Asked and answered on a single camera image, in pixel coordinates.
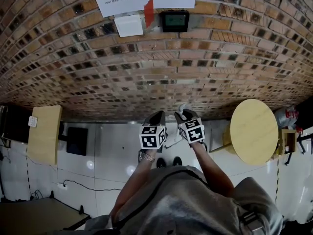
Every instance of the white floor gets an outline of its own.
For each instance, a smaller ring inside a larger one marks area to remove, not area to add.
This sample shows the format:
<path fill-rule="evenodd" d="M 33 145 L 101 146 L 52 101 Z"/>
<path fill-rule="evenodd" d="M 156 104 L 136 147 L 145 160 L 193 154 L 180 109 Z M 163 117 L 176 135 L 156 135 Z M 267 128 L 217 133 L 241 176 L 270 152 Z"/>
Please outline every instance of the white floor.
<path fill-rule="evenodd" d="M 205 142 L 208 148 L 215 149 L 221 146 L 222 133 L 228 124 L 226 120 L 204 122 Z M 66 182 L 64 188 L 59 187 L 58 183 L 68 179 L 96 190 L 122 189 L 137 165 L 140 149 L 139 126 L 139 124 L 66 124 L 65 130 L 67 127 L 88 128 L 87 155 L 67 153 L 66 143 L 60 141 L 57 166 L 43 165 L 26 158 L 25 144 L 12 142 L 9 150 L 1 147 L 3 155 L 7 156 L 0 162 L 5 197 L 10 200 L 29 200 L 30 194 L 37 189 L 43 197 L 48 197 L 53 190 L 55 198 L 75 209 L 83 205 L 85 213 L 91 217 L 108 214 L 119 191 L 93 191 L 73 182 Z M 169 123 L 166 127 L 169 134 L 166 145 L 170 146 L 175 142 L 177 125 Z M 313 128 L 304 132 L 304 135 L 312 132 Z M 234 185 L 246 177 L 253 177 L 273 201 L 276 199 L 277 178 L 279 178 L 276 200 L 278 209 L 285 217 L 304 223 L 312 209 L 313 156 L 311 156 L 311 143 L 304 141 L 303 144 L 307 153 L 301 154 L 298 151 L 293 154 L 288 166 L 284 165 L 287 156 L 279 159 L 279 165 L 276 159 L 260 166 L 252 166 L 225 150 L 210 155 Z M 159 156 L 164 157 L 168 165 L 175 156 L 180 156 L 184 165 L 192 165 L 200 169 L 196 156 L 186 141 L 180 141 L 169 149 L 163 149 L 162 153 L 157 154 L 157 157 Z"/>

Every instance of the bracelet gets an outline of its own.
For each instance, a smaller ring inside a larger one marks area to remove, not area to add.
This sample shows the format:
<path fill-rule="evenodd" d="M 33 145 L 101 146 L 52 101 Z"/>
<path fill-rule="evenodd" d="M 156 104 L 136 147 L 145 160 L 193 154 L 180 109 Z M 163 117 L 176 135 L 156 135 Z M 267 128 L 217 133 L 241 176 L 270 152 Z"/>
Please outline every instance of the bracelet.
<path fill-rule="evenodd" d="M 144 153 L 144 152 L 141 153 L 140 158 L 141 158 L 141 159 L 146 159 L 146 160 L 148 160 L 148 161 L 150 161 L 150 162 L 152 162 L 152 163 L 153 163 L 153 162 L 155 161 L 155 159 L 156 159 L 154 156 L 151 156 L 151 155 L 146 154 L 146 153 Z"/>

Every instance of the black shoe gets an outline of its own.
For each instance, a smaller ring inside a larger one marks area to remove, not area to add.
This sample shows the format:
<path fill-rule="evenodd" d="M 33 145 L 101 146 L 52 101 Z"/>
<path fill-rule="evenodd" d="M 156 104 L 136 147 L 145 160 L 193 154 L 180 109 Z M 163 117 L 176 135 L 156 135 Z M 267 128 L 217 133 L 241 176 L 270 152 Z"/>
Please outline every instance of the black shoe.
<path fill-rule="evenodd" d="M 165 168 L 166 167 L 166 162 L 163 158 L 159 158 L 156 162 L 156 167 L 157 168 Z"/>
<path fill-rule="evenodd" d="M 173 166 L 182 165 L 180 157 L 175 157 L 173 160 Z"/>

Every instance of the digital display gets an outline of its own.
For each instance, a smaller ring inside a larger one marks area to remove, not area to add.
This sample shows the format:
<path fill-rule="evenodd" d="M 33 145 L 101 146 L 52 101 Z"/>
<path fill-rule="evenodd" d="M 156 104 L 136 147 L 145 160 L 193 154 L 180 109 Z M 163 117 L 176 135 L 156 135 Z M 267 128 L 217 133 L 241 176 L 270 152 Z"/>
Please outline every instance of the digital display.
<path fill-rule="evenodd" d="M 184 26 L 186 15 L 166 15 L 165 23 L 167 26 Z"/>

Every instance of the wall-mounted device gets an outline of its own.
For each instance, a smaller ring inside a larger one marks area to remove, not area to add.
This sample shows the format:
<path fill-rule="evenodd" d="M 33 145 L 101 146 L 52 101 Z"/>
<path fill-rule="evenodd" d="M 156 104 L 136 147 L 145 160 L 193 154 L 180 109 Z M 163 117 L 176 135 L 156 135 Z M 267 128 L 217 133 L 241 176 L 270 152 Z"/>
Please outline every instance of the wall-mounted device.
<path fill-rule="evenodd" d="M 187 32 L 189 23 L 189 12 L 163 11 L 160 13 L 162 18 L 163 32 Z"/>

